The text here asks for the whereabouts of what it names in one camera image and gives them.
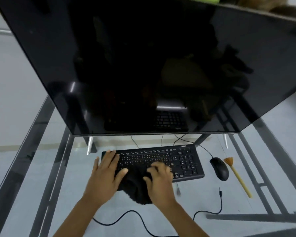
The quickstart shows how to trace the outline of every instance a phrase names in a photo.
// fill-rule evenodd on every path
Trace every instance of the monitor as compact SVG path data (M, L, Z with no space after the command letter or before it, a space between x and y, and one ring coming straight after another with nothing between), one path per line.
M282 17L191 0L0 11L76 136L238 133L296 91L296 21Z

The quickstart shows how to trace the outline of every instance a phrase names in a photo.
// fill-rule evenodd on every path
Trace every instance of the black mouse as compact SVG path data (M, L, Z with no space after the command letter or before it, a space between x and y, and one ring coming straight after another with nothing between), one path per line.
M226 181L229 177L229 170L226 164L218 157L212 158L210 163L212 164L218 179Z

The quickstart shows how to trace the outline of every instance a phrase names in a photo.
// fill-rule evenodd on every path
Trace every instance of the keyboard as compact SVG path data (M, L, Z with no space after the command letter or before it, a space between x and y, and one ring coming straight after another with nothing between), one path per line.
M150 164L158 161L171 168L173 182L200 179L205 176L193 144L117 150L116 153L120 155L120 159L115 174L130 165L145 165L148 168Z
M154 128L158 131L188 131L188 126L180 111L157 111Z

